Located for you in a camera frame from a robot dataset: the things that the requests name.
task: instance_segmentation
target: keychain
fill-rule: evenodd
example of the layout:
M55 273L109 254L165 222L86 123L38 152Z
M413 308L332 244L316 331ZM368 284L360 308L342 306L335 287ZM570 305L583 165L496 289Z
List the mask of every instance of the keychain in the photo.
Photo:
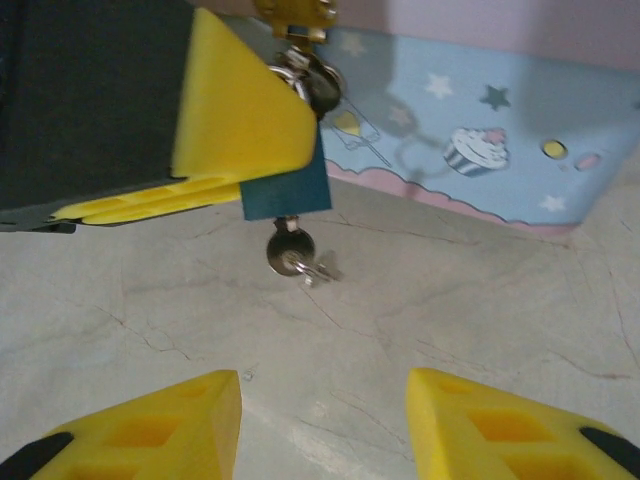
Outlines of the keychain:
M254 0L254 4L271 24L273 35L292 43L288 50L276 55L270 70L309 104L319 122L338 107L346 90L340 73L313 53L313 45L326 42L325 29L336 21L335 2ZM299 213L331 207L319 128L316 142L308 167L241 185L245 219L268 218L269 212L278 212L276 232L267 245L271 268L284 276L304 275L305 283L311 287L341 276L331 265L331 252L316 259L313 239L299 227Z

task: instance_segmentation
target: gray floor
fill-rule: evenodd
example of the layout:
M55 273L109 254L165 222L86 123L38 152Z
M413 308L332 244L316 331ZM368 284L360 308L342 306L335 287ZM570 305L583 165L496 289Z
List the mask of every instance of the gray floor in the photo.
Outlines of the gray floor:
M265 265L229 204L0 241L0 457L210 370L244 374L236 477L414 479L407 373L429 366L640 443L640 158L583 228L542 239L357 187L304 218L341 283Z

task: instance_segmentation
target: star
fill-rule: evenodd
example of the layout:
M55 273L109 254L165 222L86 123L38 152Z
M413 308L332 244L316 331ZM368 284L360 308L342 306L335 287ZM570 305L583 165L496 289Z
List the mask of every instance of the star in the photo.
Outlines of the star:
M391 106L391 113L389 114L389 120L398 124L400 127L406 127L413 123L411 114L406 108L398 108Z
M446 76L429 74L429 85L426 86L426 90L429 93L433 93L438 100L442 100L448 95L453 95L450 85L451 79Z
M352 57L359 57L367 51L362 45L362 37L357 33L343 33L340 49L348 52Z
M562 212L567 209L564 204L564 198L562 197L552 197L551 195L547 195L545 199L540 202L540 208L544 208L545 210L549 210L550 212Z
M507 100L508 88L495 88L487 85L487 94L480 99L480 103L491 105L491 108L497 112L500 107L510 107L511 102Z

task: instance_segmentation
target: black rubber tip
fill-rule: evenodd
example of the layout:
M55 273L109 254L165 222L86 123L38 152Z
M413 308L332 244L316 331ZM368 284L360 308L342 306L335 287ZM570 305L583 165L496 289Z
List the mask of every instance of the black rubber tip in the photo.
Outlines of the black rubber tip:
M29 480L72 441L71 433L62 432L25 445L0 464L0 479Z
M640 480L640 448L626 438L603 432L593 427L583 427L580 433L614 462Z

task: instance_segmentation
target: yellow foam piece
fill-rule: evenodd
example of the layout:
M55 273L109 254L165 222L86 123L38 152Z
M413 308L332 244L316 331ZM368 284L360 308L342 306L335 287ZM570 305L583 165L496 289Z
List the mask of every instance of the yellow foam piece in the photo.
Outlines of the yellow foam piece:
M69 205L53 219L122 223L237 200L239 182L311 162L316 117L218 17L196 9L175 135L171 175L183 182ZM178 207L173 197L187 192Z
M421 480L633 480L585 439L606 425L437 370L409 375L407 417Z
M33 480L231 480L242 400L219 371L75 420L74 440Z

